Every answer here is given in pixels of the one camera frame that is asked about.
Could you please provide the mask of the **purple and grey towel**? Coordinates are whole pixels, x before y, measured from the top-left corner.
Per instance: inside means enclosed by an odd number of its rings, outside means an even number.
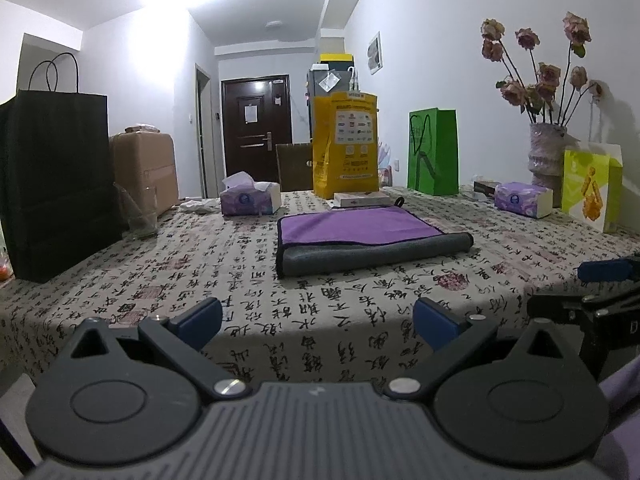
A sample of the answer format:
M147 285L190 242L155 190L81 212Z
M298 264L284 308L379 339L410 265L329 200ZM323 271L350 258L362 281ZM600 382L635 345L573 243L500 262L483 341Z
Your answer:
M279 278L346 272L467 252L468 232L446 233L399 206L296 214L278 221Z

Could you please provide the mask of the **calligraphy print tablecloth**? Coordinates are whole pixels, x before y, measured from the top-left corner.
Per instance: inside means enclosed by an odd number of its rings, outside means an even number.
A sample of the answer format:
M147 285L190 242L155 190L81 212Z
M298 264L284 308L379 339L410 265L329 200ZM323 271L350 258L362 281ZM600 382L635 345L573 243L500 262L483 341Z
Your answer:
M125 238L44 284L4 284L1 361L37 377L85 318L133 326L215 297L222 326L205 354L231 374L252 384L384 384L430 352L413 328L417 299L518 328L537 290L596 294L600 286L578 281L577 267L639 250L636 232L603 234L559 211L534 220L463 197L408 191L404 200L433 226L470 233L471 250L281 280L275 218L173 211L150 240Z

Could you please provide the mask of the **purple tissue pack, sealed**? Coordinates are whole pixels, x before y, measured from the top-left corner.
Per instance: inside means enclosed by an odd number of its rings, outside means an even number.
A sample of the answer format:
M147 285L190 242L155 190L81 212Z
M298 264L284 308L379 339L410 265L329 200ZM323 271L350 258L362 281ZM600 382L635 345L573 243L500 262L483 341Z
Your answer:
M494 203L498 209L541 219L552 213L553 191L520 182L500 183L495 188Z

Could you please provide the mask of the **crumpled white tissue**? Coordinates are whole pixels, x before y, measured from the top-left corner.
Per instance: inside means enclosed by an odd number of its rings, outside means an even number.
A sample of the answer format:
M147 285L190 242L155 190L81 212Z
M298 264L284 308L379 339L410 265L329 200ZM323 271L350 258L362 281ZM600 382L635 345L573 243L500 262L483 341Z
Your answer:
M179 205L179 211L187 214L219 214L220 201L218 198L186 200Z

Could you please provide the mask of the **clear drinking glass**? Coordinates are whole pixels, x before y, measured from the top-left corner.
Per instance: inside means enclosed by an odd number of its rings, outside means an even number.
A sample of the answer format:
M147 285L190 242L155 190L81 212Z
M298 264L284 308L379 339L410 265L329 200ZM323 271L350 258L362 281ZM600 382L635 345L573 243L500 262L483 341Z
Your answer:
M129 233L139 240L157 236L156 188L146 186L134 197L120 184L115 183L114 187L118 193L120 209L127 222Z

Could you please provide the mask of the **purple cloth at edge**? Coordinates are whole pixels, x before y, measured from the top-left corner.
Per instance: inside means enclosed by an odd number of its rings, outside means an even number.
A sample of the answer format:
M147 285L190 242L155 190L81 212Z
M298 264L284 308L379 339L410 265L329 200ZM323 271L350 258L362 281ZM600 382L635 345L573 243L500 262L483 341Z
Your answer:
M593 463L613 479L640 476L639 361L637 356L600 383L610 419Z

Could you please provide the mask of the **purple tissue pack, open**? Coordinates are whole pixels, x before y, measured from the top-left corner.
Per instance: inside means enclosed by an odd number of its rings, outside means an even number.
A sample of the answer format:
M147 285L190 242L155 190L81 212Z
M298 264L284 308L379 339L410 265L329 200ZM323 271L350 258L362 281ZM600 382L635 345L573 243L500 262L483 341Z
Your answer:
M245 171L224 179L224 190L220 193L220 208L224 216L270 216L280 207L279 183L255 181Z

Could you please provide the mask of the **dark flat box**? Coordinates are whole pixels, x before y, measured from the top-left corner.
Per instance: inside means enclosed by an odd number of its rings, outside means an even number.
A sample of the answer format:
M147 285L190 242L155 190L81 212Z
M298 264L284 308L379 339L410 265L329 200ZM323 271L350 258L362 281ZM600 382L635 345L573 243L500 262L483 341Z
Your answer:
M489 198L494 198L499 185L500 183L496 181L475 180L473 182L473 191L475 193L482 193Z

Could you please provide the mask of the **white flat box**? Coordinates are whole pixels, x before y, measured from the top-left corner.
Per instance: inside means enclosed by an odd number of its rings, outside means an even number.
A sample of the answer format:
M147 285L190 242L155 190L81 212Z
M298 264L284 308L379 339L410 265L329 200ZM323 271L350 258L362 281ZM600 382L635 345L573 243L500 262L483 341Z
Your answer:
M336 208L357 208L392 206L394 201L383 192L335 193L333 206Z

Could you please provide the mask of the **black paper shopping bag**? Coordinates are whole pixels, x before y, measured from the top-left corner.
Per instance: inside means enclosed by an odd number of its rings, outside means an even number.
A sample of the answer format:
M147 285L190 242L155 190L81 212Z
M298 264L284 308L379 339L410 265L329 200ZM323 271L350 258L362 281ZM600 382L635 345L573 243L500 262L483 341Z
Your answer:
M2 104L1 226L15 276L35 283L122 238L106 96L20 90Z

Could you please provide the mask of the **green paper bag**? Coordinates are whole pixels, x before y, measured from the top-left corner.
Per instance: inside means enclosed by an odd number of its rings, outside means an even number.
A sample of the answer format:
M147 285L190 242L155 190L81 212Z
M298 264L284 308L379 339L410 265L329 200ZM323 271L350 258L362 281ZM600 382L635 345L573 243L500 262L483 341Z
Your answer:
M459 193L455 110L428 108L409 113L408 188L431 196Z

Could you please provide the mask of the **brown cardboard box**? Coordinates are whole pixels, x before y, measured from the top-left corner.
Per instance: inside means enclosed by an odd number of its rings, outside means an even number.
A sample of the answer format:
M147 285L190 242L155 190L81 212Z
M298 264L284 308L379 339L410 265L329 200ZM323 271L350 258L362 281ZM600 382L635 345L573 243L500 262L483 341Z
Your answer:
M174 141L151 125L134 125L110 137L115 182L159 216L179 203Z

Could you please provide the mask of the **dried pink roses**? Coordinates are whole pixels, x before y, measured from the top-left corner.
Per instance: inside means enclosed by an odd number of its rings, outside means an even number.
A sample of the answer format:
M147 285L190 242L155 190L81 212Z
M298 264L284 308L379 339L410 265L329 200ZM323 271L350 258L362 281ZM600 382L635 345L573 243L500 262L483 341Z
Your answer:
M588 21L568 12L562 23L567 40L565 67L536 60L534 51L540 46L540 38L533 29L526 27L514 32L516 44L528 54L532 64L532 82L525 81L506 50L504 25L494 18L486 18L480 25L482 57L506 70L506 76L496 82L495 88L506 102L527 115L533 125L565 128L585 96L595 100L604 96L603 84L591 79L584 66L573 63L574 58L582 60L586 56L586 47L592 41Z

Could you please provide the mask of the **brown chair back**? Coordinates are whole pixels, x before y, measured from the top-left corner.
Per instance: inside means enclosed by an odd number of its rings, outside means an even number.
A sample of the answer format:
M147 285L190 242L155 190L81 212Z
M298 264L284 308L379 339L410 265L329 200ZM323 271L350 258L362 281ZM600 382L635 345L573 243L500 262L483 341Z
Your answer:
M276 154L281 191L311 191L314 187L311 144L278 144Z

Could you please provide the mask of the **yellow paper bag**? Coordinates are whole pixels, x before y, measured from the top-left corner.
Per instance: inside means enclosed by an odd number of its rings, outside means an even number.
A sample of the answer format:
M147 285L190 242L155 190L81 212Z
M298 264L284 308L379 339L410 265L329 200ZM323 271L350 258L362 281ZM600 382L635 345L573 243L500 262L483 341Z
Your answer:
M378 97L333 92L312 104L314 194L378 192Z

